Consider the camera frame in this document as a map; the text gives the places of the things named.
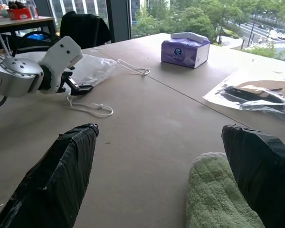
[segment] black taped object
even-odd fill
[[[0,213],[0,228],[71,228],[84,198],[98,126],[59,135]]]
[[[269,134],[226,125],[225,152],[238,188],[265,227],[285,228],[285,145]]]

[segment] green fabric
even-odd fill
[[[223,153],[205,153],[190,169],[187,228],[263,228],[245,201]]]

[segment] table surface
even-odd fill
[[[113,59],[122,59],[136,66],[148,67],[151,69],[148,75],[150,78],[245,126],[275,135],[285,143],[285,122],[262,112],[235,110],[203,99],[204,95],[231,73],[251,65],[252,60],[266,65],[276,65],[282,69],[285,67],[284,61],[211,45],[208,61],[196,69],[191,69],[161,62],[161,43],[169,38],[169,34],[161,33],[104,45],[101,46],[101,52]]]
[[[224,125],[245,123],[285,140],[285,123],[265,122],[269,116],[258,113],[248,122],[240,112],[201,98],[254,56],[211,47],[209,61],[192,70],[160,62],[158,46],[165,38],[159,34],[84,50],[151,69],[142,77],[117,67],[113,77],[82,98],[112,107],[108,118],[72,110],[59,95],[7,100],[0,108],[0,210],[58,134],[85,123],[97,123],[100,134],[75,228],[185,227],[191,163],[202,153],[224,151]],[[222,55],[232,62],[222,61]]]
[[[39,16],[38,19],[22,19],[22,20],[11,20],[10,18],[0,18],[0,28],[48,21],[53,19],[54,19],[53,17],[43,17],[43,16]]]

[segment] white cable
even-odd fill
[[[141,67],[138,67],[138,66],[134,66],[134,65],[131,65],[131,64],[129,64],[129,63],[127,63],[127,62],[125,62],[125,61],[123,61],[121,59],[117,60],[117,62],[119,63],[120,66],[125,67],[128,70],[131,70],[131,71],[133,71],[136,74],[139,74],[139,75],[142,75],[142,76],[146,76],[146,75],[148,75],[150,73],[150,69],[149,68],[141,68]],[[94,115],[96,117],[102,117],[102,118],[103,117],[108,117],[108,116],[111,116],[114,113],[113,109],[111,107],[103,105],[103,104],[96,104],[96,103],[91,103],[91,104],[73,103],[74,97],[71,95],[71,93],[68,93],[66,98],[67,98],[68,102],[70,103],[70,106],[73,109],[92,114],[92,115]],[[89,111],[87,109],[75,108],[74,105],[83,106],[83,107],[90,108],[90,109],[91,108],[102,109],[102,110],[109,111],[110,113],[103,114],[103,113],[98,113],[98,112],[94,112],[94,111]]]
[[[72,108],[74,108],[75,110],[86,112],[86,113],[92,114],[92,115],[97,116],[97,117],[104,118],[104,117],[111,116],[114,113],[113,109],[111,107],[103,105],[103,104],[96,104],[96,103],[91,103],[91,104],[73,103],[74,97],[71,96],[71,93],[68,93],[66,98],[67,98],[68,102],[70,103],[70,106]],[[87,108],[102,109],[102,110],[109,111],[110,113],[103,114],[103,113],[98,113],[98,112],[94,112],[94,111],[89,111],[89,110],[86,110],[86,109],[75,108],[74,105],[83,106],[83,107],[87,107]]]
[[[117,60],[118,63],[120,63],[120,66],[127,68],[128,70],[133,71],[136,74],[142,75],[142,76],[146,76],[150,73],[150,69],[149,68],[141,68],[138,66],[134,66],[131,65],[121,59]]]
[[[11,53],[11,51],[10,51],[10,45],[9,45],[9,39],[8,39],[8,37],[5,37],[5,39],[6,39],[6,43],[7,43],[7,45],[8,45],[9,52]]]

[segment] glass window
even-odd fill
[[[60,30],[62,16],[70,11],[91,13],[104,19],[108,25],[105,0],[49,0],[55,18],[57,31]]]
[[[194,32],[285,61],[285,0],[130,0],[132,38]]]

